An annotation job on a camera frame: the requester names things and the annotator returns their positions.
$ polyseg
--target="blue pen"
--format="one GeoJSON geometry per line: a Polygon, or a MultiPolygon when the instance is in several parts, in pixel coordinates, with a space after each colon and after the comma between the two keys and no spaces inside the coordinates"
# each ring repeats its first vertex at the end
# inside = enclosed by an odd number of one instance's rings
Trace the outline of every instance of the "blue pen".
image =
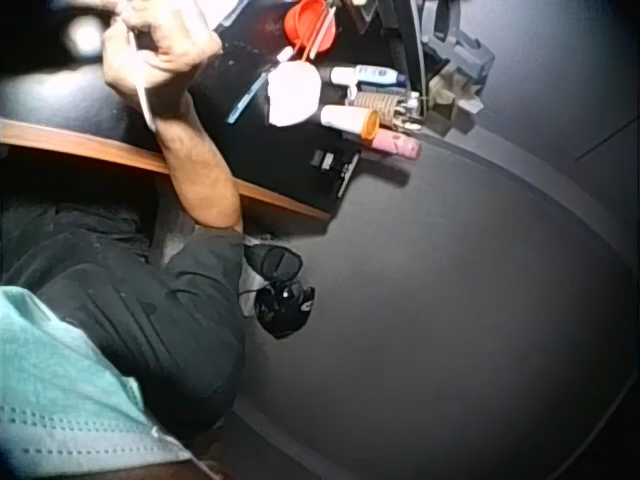
{"type": "Polygon", "coordinates": [[[245,108],[247,108],[247,105],[249,105],[249,102],[251,101],[251,99],[256,95],[256,93],[258,93],[258,90],[260,90],[260,87],[262,87],[262,85],[264,85],[264,82],[266,81],[267,81],[267,72],[263,72],[258,77],[258,79],[255,82],[253,82],[253,85],[249,87],[249,90],[247,90],[247,93],[245,93],[243,97],[238,101],[238,103],[235,104],[235,106],[233,107],[233,110],[231,110],[231,113],[227,117],[227,123],[229,124],[235,123],[235,121],[238,119],[240,114],[244,111],[245,108]]]}
{"type": "MultiPolygon", "coordinates": [[[[295,53],[295,50],[293,48],[286,47],[276,57],[278,64],[288,61],[291,57],[293,57],[294,53],[295,53]]],[[[238,100],[238,103],[236,103],[233,109],[231,110],[231,113],[227,117],[227,123],[229,124],[235,123],[235,121],[238,119],[240,114],[244,111],[245,108],[247,108],[247,105],[249,105],[249,102],[251,101],[251,99],[255,97],[256,93],[258,93],[258,90],[260,90],[260,87],[262,87],[262,85],[264,85],[264,82],[267,81],[267,77],[272,70],[273,68],[269,69],[269,71],[267,72],[261,73],[258,79],[255,82],[253,82],[253,85],[249,87],[249,90],[247,90],[247,93],[245,93],[242,96],[242,98],[238,100]]]]}

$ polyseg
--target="forearm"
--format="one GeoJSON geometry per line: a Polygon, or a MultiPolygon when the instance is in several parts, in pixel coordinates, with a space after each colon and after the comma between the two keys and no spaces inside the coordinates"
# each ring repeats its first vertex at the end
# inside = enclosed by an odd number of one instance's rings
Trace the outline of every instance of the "forearm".
{"type": "Polygon", "coordinates": [[[156,118],[157,138],[173,186],[200,225],[242,229],[240,197],[224,158],[202,128],[190,95],[180,113],[156,118]]]}

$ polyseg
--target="black desk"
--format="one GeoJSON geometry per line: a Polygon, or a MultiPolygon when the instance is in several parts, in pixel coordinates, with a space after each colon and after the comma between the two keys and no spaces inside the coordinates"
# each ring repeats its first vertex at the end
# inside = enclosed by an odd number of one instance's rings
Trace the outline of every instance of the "black desk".
{"type": "MultiPolygon", "coordinates": [[[[328,218],[338,204],[340,180],[321,173],[310,162],[317,150],[349,155],[356,145],[311,122],[288,128],[269,126],[266,85],[234,125],[225,123],[234,103],[287,45],[282,23],[292,5],[252,0],[220,34],[224,53],[205,66],[191,93],[204,128],[224,154],[243,196],[328,218]]],[[[340,10],[336,43],[318,56],[318,64],[390,66],[380,23],[374,22],[359,35],[348,12],[340,10]]],[[[64,48],[58,45],[59,31],[69,15],[40,19],[26,29],[32,39],[37,38],[37,46],[14,42],[16,50],[5,57],[3,65],[10,71],[0,81],[0,116],[5,120],[0,141],[166,172],[142,116],[104,85],[101,65],[72,66],[65,58],[64,48]]],[[[323,98],[340,95],[343,92],[334,87],[323,90],[323,98]]]]}

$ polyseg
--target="person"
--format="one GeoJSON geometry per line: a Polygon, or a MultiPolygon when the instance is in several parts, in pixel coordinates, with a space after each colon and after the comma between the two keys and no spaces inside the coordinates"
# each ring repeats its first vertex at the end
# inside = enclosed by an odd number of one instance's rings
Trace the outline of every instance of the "person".
{"type": "MultiPolygon", "coordinates": [[[[243,224],[232,174],[187,91],[221,42],[195,35],[178,5],[120,3],[103,39],[105,81],[138,110],[128,32],[147,30],[157,45],[138,52],[140,71],[171,181],[197,224],[166,266],[142,261],[148,242],[130,212],[70,203],[71,183],[48,203],[20,196],[28,178],[2,183],[0,443],[27,477],[211,477],[185,445],[238,388],[243,224]]],[[[11,168],[0,164],[0,175],[11,168]]]]}

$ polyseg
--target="orange container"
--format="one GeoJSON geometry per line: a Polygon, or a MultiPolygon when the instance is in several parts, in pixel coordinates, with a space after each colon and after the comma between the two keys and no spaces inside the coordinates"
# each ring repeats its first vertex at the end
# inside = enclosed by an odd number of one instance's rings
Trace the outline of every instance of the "orange container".
{"type": "MultiPolygon", "coordinates": [[[[287,38],[294,45],[298,43],[302,36],[302,45],[307,47],[312,42],[318,19],[323,16],[324,0],[302,0],[291,8],[284,17],[284,32],[287,38]]],[[[318,52],[328,50],[336,38],[336,21],[331,20],[324,37],[320,41],[318,52]]]]}

